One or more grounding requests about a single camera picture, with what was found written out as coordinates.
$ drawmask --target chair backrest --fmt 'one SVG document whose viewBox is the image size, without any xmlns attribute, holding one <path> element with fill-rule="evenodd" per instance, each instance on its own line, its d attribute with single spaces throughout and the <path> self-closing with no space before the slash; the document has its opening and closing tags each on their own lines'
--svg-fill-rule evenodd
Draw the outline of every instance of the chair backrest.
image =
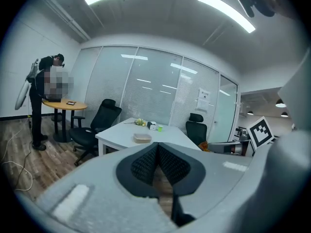
<svg viewBox="0 0 311 233">
<path fill-rule="evenodd" d="M 115 106 L 116 102 L 105 99 L 99 107 L 96 116 L 93 118 L 91 128 L 109 128 L 120 115 L 122 109 Z"/>
<path fill-rule="evenodd" d="M 200 143 L 206 141 L 207 126 L 203 123 L 198 123 L 204 120 L 199 114 L 190 113 L 189 120 L 191 122 L 186 122 L 187 136 L 198 146 Z"/>
</svg>

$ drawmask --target round wooden table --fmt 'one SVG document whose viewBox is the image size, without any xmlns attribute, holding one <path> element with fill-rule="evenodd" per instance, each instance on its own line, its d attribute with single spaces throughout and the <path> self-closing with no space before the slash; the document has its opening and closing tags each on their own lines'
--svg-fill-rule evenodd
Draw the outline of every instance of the round wooden table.
<svg viewBox="0 0 311 233">
<path fill-rule="evenodd" d="M 74 105 L 67 104 L 67 102 L 75 102 Z M 66 131 L 66 110 L 71 110 L 71 119 L 70 119 L 70 126 L 73 128 L 73 116 L 74 111 L 80 111 L 87 108 L 87 105 L 85 103 L 77 102 L 70 99 L 62 99 L 60 102 L 49 102 L 47 100 L 43 100 L 42 103 L 48 107 L 54 108 L 54 128 L 55 128 L 55 134 L 53 135 L 53 138 L 57 142 L 70 142 L 71 138 L 68 135 L 68 132 Z M 62 110 L 62 131 L 58 131 L 57 127 L 57 114 L 58 109 Z"/>
</svg>

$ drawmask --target wooden floor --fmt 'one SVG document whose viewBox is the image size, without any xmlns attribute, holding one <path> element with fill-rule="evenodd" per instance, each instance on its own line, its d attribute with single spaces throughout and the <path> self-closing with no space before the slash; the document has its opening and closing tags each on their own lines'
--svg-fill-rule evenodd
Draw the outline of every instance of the wooden floor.
<svg viewBox="0 0 311 233">
<path fill-rule="evenodd" d="M 31 151 L 26 159 L 25 169 L 33 176 L 33 186 L 29 191 L 23 191 L 32 201 L 44 192 L 51 184 L 61 179 L 66 174 L 76 168 L 73 164 L 82 154 L 81 151 L 73 152 L 73 145 L 76 143 L 58 143 L 54 141 L 54 122 L 50 116 L 42 118 L 41 132 L 46 134 L 49 139 L 44 142 L 47 146 L 45 151 L 36 151 L 31 146 L 31 133 L 28 128 L 28 120 L 0 121 L 0 160 L 3 158 L 8 140 L 18 133 L 8 144 L 7 153 L 2 162 L 14 161 L 23 166 L 26 155 Z M 82 162 L 93 158 L 89 154 Z M 22 170 L 21 167 L 7 163 L 2 165 L 11 186 L 14 188 L 17 177 Z M 24 170 L 21 174 L 17 189 L 28 189 L 31 185 L 31 176 Z M 170 216 L 173 203 L 173 189 L 158 167 L 155 171 L 154 187 L 160 192 L 160 206 L 163 211 Z"/>
</svg>

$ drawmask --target office chair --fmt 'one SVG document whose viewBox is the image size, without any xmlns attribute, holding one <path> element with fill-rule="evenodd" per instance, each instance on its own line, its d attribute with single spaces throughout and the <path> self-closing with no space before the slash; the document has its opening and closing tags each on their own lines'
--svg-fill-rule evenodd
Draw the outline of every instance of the office chair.
<svg viewBox="0 0 311 233">
<path fill-rule="evenodd" d="M 189 121 L 186 122 L 187 136 L 197 146 L 206 141 L 207 126 L 199 123 L 203 120 L 200 114 L 190 113 Z"/>
<path fill-rule="evenodd" d="M 73 119 L 78 119 L 78 128 L 73 128 L 69 130 L 70 137 L 81 146 L 74 146 L 73 151 L 76 152 L 77 149 L 84 150 L 85 152 L 81 157 L 74 163 L 75 166 L 79 165 L 84 157 L 89 153 L 95 154 L 95 150 L 98 150 L 98 140 L 95 135 L 101 131 L 104 131 L 111 127 L 112 123 L 119 116 L 122 109 L 115 106 L 116 102 L 111 99 L 105 99 L 101 106 L 99 107 L 96 116 L 91 122 L 90 128 L 82 128 L 81 120 L 85 119 L 83 116 L 73 116 Z"/>
</svg>

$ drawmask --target person in black clothing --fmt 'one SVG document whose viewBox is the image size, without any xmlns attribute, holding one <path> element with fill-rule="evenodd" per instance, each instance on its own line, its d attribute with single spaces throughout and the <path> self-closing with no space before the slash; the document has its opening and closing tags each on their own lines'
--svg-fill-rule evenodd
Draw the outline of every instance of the person in black clothing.
<svg viewBox="0 0 311 233">
<path fill-rule="evenodd" d="M 35 78 L 35 81 L 32 83 L 29 97 L 31 101 L 31 106 L 33 109 L 32 115 L 32 135 L 33 143 L 32 146 L 35 150 L 43 151 L 46 149 L 46 146 L 41 143 L 41 141 L 47 140 L 48 136 L 41 133 L 41 103 L 42 98 L 44 97 L 44 82 L 48 75 L 45 75 L 46 72 L 49 72 L 52 66 L 60 67 L 64 61 L 64 56 L 62 54 L 48 56 L 42 58 L 39 63 L 39 71 L 41 71 Z"/>
</svg>

